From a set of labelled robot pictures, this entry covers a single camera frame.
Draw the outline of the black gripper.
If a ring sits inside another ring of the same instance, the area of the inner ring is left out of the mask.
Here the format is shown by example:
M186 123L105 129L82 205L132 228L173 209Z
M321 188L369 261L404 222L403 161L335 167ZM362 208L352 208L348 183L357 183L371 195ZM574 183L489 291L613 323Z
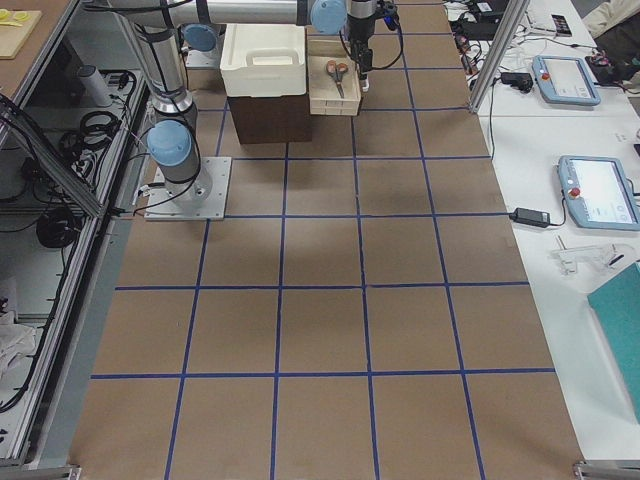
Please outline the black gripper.
M373 51L368 47L368 42L374 34L375 24L378 20L383 20L391 31L397 30L400 25L398 14L373 14L366 18L347 15L350 54L356 55L358 78L362 90L370 88L368 74L373 67Z

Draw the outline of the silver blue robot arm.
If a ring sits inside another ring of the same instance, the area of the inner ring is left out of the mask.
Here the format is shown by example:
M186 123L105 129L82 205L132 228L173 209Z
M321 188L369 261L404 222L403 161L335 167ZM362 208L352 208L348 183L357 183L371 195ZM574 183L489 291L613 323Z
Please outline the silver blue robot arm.
M378 21L399 33L401 25L392 1L193 1L171 10L176 25L291 24L312 26L323 35L339 35L348 44L347 56L355 63L360 85L369 89L368 74L376 69L369 39Z
M134 50L154 110L146 146L157 164L157 187L134 212L149 220L224 218L231 159L201 155L198 111L186 86L186 70L171 13L181 1L109 1Z

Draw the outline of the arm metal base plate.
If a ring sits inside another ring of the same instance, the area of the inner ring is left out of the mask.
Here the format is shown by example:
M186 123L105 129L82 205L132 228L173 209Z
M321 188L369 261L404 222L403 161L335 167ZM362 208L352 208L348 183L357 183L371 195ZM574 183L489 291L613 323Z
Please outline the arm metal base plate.
M231 176L231 157L203 157L199 176L189 185L167 183L159 167L154 181L162 186L150 191L144 217L151 221L223 220Z

